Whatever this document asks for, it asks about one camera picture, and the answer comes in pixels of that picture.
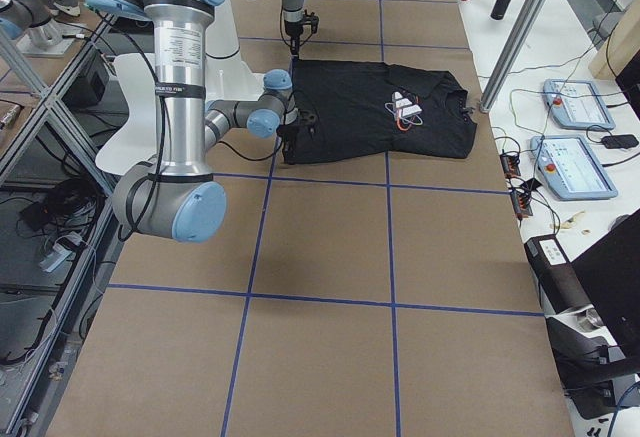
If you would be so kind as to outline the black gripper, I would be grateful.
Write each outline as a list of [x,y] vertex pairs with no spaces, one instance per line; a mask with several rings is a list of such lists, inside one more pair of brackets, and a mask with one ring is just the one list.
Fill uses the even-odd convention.
[[282,157],[284,163],[291,163],[293,158],[293,143],[298,137],[306,133],[311,139],[316,134],[316,115],[301,110],[297,117],[288,124],[281,124],[277,128],[277,135],[282,139]]
[[304,28],[308,27],[312,35],[316,34],[319,27],[319,16],[315,12],[306,9],[297,11],[283,11],[284,31],[290,37],[289,48],[293,57],[300,53],[300,37]]

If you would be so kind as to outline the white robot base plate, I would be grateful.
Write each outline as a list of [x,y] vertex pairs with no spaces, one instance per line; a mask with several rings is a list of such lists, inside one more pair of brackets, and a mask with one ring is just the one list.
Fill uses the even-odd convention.
[[205,127],[207,104],[255,101],[262,93],[242,60],[231,4],[146,0],[144,11],[154,25],[154,51],[116,58],[129,116],[96,163],[121,176],[161,155],[168,175],[208,174],[205,153],[214,134]]

